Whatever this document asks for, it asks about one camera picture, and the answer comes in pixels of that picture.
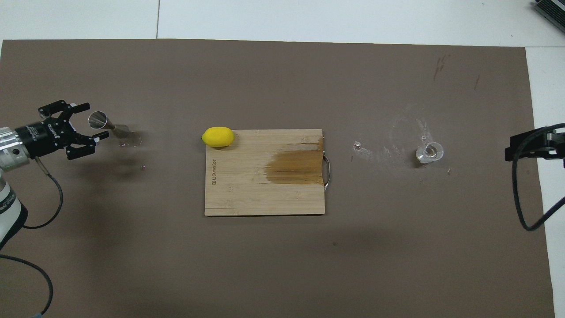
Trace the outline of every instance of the black cable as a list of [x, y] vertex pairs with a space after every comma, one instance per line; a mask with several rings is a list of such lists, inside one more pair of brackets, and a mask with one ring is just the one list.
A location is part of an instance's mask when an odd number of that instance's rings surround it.
[[534, 223], [532, 226], [526, 224], [526, 221], [524, 220], [524, 215], [522, 214], [522, 208], [520, 206], [520, 198], [518, 196], [518, 178], [516, 177], [516, 171], [518, 169], [518, 159], [520, 159], [520, 154], [522, 153], [526, 145], [528, 145], [533, 139], [560, 128], [565, 128], [565, 123], [544, 127], [542, 129], [535, 131], [531, 135], [527, 136], [524, 140], [522, 140], [522, 142], [516, 149], [516, 152], [514, 153], [514, 158], [512, 159], [512, 190], [514, 192], [514, 204], [516, 205], [516, 211], [518, 213], [518, 218], [520, 219], [520, 224], [522, 224], [522, 227], [525, 228], [526, 231], [536, 230], [545, 221], [547, 221], [547, 219], [551, 217], [553, 213], [555, 213], [559, 208], [565, 205], [565, 196], [562, 197], [561, 200], [557, 201], [557, 203], [555, 203], [549, 210], [547, 210], [547, 212], [544, 213], [544, 215], [539, 220], [537, 220], [537, 222]]
[[57, 180], [49, 173], [49, 171], [47, 171], [47, 168], [45, 168], [45, 166], [43, 166], [43, 163], [41, 162], [41, 160], [39, 159], [39, 157], [35, 158], [37, 164], [40, 166], [41, 170], [43, 170], [43, 172], [45, 173], [46, 176], [49, 177], [49, 179], [51, 179], [53, 181], [53, 183], [55, 183], [55, 185], [57, 186], [57, 190], [59, 190], [59, 206], [57, 207], [57, 211], [55, 211], [55, 214], [53, 214], [53, 216], [45, 223], [43, 223], [42, 225], [37, 225], [37, 226], [28, 226], [28, 225], [24, 225], [23, 228], [25, 229], [40, 229], [46, 225], [48, 225], [49, 223], [51, 223], [56, 217], [57, 215], [59, 215], [59, 212], [61, 211], [61, 208], [63, 207], [63, 189], [61, 189], [61, 185], [59, 184], [59, 182], [57, 182]]
[[49, 306], [51, 306], [51, 301], [53, 300], [53, 284], [51, 283], [51, 278], [49, 278], [49, 275], [47, 275], [47, 273], [41, 267], [37, 266], [36, 264], [28, 262], [28, 261], [23, 260], [23, 259], [19, 259], [17, 257], [0, 254], [0, 259], [7, 259], [7, 260], [20, 262], [20, 263], [25, 264], [27, 266], [30, 266], [34, 269], [37, 269], [37, 271], [39, 271], [43, 275], [43, 277], [45, 277], [45, 280], [47, 281], [47, 285], [49, 286], [49, 299], [47, 300], [45, 307], [41, 311], [42, 315], [45, 314], [45, 312], [49, 309]]

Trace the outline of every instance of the black device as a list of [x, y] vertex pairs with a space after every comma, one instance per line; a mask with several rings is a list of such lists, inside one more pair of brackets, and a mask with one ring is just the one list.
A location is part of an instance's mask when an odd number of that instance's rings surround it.
[[[93, 136], [84, 136], [76, 132], [70, 122], [71, 116], [89, 109], [88, 103], [74, 105], [60, 100], [38, 109], [43, 118], [40, 122], [21, 126], [13, 131], [8, 127], [0, 128], [0, 250], [8, 239], [25, 227], [28, 214], [25, 206], [4, 179], [3, 171], [26, 165], [30, 158], [38, 160], [39, 157], [63, 148], [69, 160], [93, 154], [96, 143], [107, 138], [109, 133], [103, 131]], [[41, 164], [40, 166], [44, 173], [55, 181], [45, 167]]]
[[520, 224], [526, 231], [538, 229], [558, 209], [565, 205], [565, 196], [557, 201], [533, 225], [528, 225], [522, 214], [520, 197], [518, 195], [518, 160], [521, 158], [563, 159], [565, 167], [565, 133], [557, 129], [565, 128], [565, 123], [542, 127], [510, 137], [510, 147], [505, 149], [505, 160], [512, 161], [512, 191], [514, 204], [518, 213]]
[[565, 0], [536, 0], [533, 8], [565, 32]]

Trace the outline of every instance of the cutting board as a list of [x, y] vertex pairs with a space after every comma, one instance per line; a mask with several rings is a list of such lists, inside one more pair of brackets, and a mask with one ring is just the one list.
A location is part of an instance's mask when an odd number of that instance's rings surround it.
[[234, 130], [207, 146], [207, 216], [324, 214], [321, 129]]

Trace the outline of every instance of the brown table surface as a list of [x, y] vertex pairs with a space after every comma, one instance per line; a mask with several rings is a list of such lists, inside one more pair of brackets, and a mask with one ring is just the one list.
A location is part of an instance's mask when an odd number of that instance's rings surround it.
[[[38, 121], [59, 99], [143, 141], [44, 157], [63, 210], [2, 253], [51, 275], [46, 317], [554, 316], [545, 233], [520, 227], [503, 158], [509, 136], [533, 128], [523, 48], [4, 41], [1, 125]], [[93, 134], [87, 117], [72, 122]], [[205, 217], [210, 126], [322, 128], [326, 215]], [[445, 157], [419, 166], [423, 139]], [[531, 220], [541, 194], [535, 160], [523, 161]], [[28, 224], [50, 217], [57, 190], [35, 164], [6, 178]], [[33, 269], [0, 260], [0, 277], [1, 317], [42, 308]]]

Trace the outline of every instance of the robotic arm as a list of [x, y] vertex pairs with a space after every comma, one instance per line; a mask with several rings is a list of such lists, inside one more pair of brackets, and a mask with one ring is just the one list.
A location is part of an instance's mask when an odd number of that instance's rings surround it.
[[[108, 132], [84, 136], [77, 133], [69, 121], [73, 114], [89, 109], [88, 103], [75, 105], [60, 100], [38, 109], [43, 121], [13, 131], [8, 127], [0, 128], [0, 250], [23, 227], [28, 216], [27, 209], [4, 179], [4, 171], [63, 148], [69, 160], [93, 154], [96, 144], [107, 138]], [[53, 117], [56, 113], [60, 113], [59, 117]]]

